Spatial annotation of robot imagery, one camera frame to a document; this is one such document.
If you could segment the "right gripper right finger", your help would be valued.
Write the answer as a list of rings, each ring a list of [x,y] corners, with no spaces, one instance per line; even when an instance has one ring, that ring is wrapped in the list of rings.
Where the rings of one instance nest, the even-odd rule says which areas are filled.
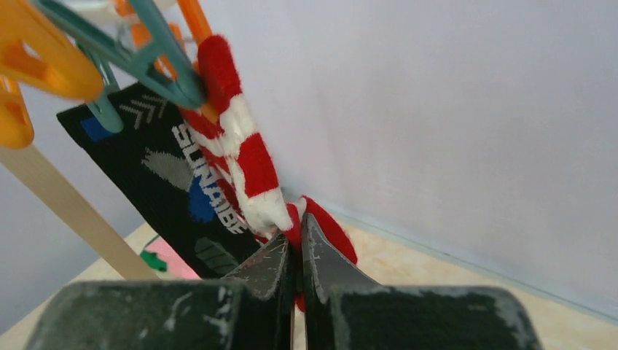
[[[490,286],[393,286],[358,269],[303,218],[309,349],[540,349],[520,301]]]

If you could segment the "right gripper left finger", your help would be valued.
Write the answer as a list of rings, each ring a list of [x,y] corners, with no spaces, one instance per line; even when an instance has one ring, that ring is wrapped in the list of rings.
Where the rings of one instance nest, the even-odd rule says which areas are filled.
[[[220,279],[81,281],[47,305],[28,349],[290,349],[292,250],[277,235]]]

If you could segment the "red white striped sock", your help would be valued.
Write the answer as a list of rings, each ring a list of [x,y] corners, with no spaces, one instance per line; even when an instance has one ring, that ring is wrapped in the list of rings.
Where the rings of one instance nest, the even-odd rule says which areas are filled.
[[[218,119],[212,122],[202,112],[187,109],[181,109],[181,116],[207,162],[221,176],[219,186],[224,195],[255,239],[264,244],[281,230],[295,252],[300,252],[302,217],[312,214],[325,229],[328,242],[356,264],[358,257],[349,235],[324,208],[306,195],[297,202],[284,199],[227,40],[213,35],[202,41],[196,65],[206,85],[207,102]]]

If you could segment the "white round clip hanger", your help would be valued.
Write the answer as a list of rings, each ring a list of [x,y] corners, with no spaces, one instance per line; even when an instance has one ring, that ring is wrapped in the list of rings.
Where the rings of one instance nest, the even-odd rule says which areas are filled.
[[[124,125],[110,97],[118,67],[163,98],[204,111],[207,92],[163,17],[171,1],[3,1],[1,145],[22,149],[34,128],[20,84],[84,101],[101,126]]]

